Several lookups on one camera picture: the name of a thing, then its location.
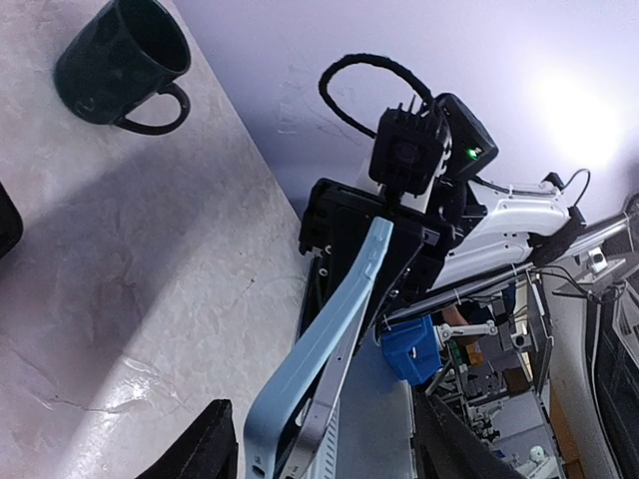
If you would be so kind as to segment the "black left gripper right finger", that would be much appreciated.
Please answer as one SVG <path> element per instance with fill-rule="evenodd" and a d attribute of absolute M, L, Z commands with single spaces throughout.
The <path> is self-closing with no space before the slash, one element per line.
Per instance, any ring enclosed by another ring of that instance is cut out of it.
<path fill-rule="evenodd" d="M 413 393 L 418 478 L 523 478 L 497 458 L 438 397 Z"/>

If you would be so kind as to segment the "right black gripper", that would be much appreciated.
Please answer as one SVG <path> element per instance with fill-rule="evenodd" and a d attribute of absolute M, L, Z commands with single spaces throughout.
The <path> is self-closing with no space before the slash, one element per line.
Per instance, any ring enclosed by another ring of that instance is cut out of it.
<path fill-rule="evenodd" d="M 388 211 L 374 194 L 320 179 L 303 215 L 300 252 L 323 251 L 324 296 L 329 298 L 350 270 L 376 217 L 391 221 L 393 230 L 371 307 L 401 309 L 417 302 L 434 285 L 452 249 L 454 226 L 439 215 L 404 206 Z"/>

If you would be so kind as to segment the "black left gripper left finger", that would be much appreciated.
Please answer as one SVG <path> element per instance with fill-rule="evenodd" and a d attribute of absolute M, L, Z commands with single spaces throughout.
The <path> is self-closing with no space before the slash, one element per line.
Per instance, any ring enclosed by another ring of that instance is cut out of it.
<path fill-rule="evenodd" d="M 138 479 L 233 479 L 238 441 L 230 399 L 215 399 Z"/>

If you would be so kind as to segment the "light blue phone case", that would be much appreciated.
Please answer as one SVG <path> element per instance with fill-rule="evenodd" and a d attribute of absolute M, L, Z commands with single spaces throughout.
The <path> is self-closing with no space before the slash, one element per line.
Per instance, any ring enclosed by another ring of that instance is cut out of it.
<path fill-rule="evenodd" d="M 244 426 L 248 478 L 275 478 L 285 428 L 298 417 L 296 408 L 320 375 L 329 350 L 347 328 L 356 303 L 363 300 L 369 288 L 373 291 L 392 230 L 393 223 L 388 220 L 372 221 L 344 280 L 255 399 Z"/>

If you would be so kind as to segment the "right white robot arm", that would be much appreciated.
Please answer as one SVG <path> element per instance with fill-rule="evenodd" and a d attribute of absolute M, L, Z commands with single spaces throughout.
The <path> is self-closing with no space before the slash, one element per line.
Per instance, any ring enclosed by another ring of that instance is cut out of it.
<path fill-rule="evenodd" d="M 440 368 L 434 329 L 443 321 L 427 304 L 435 293 L 525 264 L 561 257 L 585 230 L 555 175 L 533 187 L 500 187 L 480 171 L 498 149 L 455 95 L 381 115 L 364 182 L 329 179 L 313 187 L 302 218 L 301 253 L 319 258 L 307 287 L 309 325 L 345 277 L 371 221 L 393 233 L 362 323 L 382 344 L 395 375 L 413 386 Z"/>

